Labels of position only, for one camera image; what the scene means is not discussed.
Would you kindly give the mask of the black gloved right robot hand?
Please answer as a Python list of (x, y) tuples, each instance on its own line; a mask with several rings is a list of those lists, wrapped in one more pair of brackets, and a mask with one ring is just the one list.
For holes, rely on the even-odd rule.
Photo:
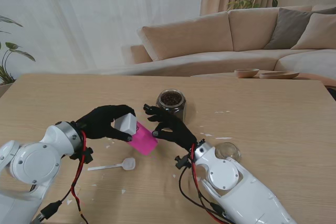
[(152, 132), (153, 137), (176, 143), (187, 151), (197, 144), (195, 135), (175, 115), (147, 104), (143, 106), (143, 109), (150, 116), (148, 118), (150, 122), (158, 122), (157, 127)]

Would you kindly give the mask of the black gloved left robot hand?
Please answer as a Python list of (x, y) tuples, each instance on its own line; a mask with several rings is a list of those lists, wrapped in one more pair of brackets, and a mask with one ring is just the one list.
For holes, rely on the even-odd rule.
[(131, 113), (134, 110), (127, 105), (104, 105), (93, 109), (90, 113), (78, 119), (76, 127), (83, 131), (87, 138), (95, 140), (108, 137), (124, 142), (132, 141), (132, 136), (111, 126), (116, 119)]

